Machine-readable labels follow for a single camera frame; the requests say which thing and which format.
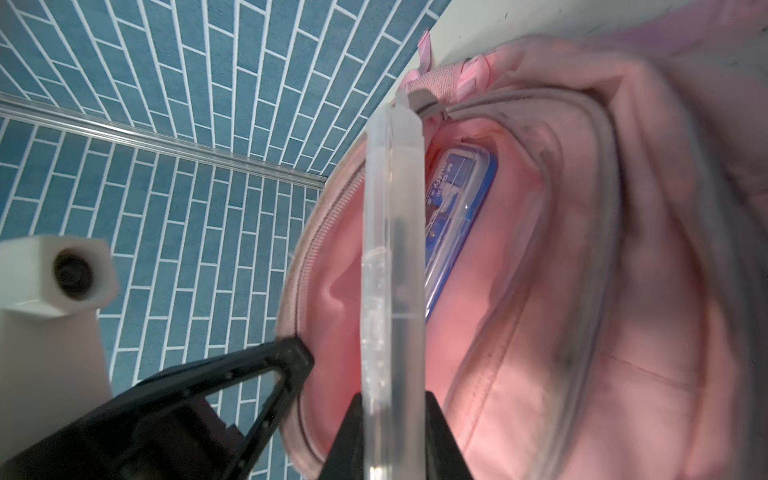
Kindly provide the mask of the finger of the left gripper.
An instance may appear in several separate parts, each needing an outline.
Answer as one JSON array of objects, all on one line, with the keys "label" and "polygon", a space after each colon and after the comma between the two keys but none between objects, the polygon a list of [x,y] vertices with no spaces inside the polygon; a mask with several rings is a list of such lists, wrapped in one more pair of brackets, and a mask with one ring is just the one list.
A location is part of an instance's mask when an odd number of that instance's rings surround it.
[{"label": "finger of the left gripper", "polygon": [[[246,479],[314,366],[285,338],[163,370],[1,467],[4,479]],[[251,429],[226,424],[208,396],[274,372]]]}]

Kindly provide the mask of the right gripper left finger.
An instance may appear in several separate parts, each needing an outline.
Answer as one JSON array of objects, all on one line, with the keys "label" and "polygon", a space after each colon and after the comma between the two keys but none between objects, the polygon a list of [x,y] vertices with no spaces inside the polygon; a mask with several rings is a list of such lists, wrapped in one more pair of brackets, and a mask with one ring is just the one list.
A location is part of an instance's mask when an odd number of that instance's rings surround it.
[{"label": "right gripper left finger", "polygon": [[353,396],[318,480],[363,479],[362,395]]}]

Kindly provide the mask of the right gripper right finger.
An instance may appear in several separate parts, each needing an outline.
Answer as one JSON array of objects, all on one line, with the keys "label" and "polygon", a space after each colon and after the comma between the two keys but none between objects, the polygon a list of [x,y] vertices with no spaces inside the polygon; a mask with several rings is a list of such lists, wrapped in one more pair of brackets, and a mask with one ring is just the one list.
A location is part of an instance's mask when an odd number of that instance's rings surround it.
[{"label": "right gripper right finger", "polygon": [[427,480],[473,480],[440,405],[432,392],[425,393],[425,444]]}]

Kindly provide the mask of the pink student backpack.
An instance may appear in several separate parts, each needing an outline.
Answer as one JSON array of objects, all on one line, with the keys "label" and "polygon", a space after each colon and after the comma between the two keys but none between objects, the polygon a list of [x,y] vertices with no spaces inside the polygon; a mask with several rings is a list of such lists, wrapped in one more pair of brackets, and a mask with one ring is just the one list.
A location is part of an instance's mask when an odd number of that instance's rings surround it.
[{"label": "pink student backpack", "polygon": [[404,86],[497,172],[426,325],[477,479],[767,475],[767,5],[529,35]]}]

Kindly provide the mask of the blue pencil case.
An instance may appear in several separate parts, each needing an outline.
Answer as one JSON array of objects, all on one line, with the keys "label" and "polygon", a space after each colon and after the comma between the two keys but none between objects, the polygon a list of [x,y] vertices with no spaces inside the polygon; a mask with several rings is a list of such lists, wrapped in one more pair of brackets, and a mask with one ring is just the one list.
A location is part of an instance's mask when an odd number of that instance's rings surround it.
[{"label": "blue pencil case", "polygon": [[443,152],[425,196],[425,294],[429,318],[497,172],[487,149],[458,144]]}]

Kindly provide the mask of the clear plastic box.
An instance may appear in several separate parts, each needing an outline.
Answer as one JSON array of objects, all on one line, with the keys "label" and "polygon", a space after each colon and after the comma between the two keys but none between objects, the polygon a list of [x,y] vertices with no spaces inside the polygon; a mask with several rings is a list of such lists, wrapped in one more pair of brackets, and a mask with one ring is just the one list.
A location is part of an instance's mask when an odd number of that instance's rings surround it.
[{"label": "clear plastic box", "polygon": [[367,479],[423,479],[425,206],[420,117],[404,91],[366,131],[361,391]]}]

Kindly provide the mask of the left corner aluminium post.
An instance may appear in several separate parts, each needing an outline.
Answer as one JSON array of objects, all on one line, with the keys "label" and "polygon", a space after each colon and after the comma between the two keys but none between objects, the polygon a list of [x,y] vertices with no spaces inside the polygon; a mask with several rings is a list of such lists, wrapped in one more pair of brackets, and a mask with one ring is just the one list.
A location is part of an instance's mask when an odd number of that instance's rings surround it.
[{"label": "left corner aluminium post", "polygon": [[229,168],[278,181],[321,190],[327,179],[321,175],[278,166],[255,158],[215,149],[155,132],[133,128],[99,117],[80,114],[47,104],[3,94],[1,114],[13,120],[75,133],[158,154]]}]

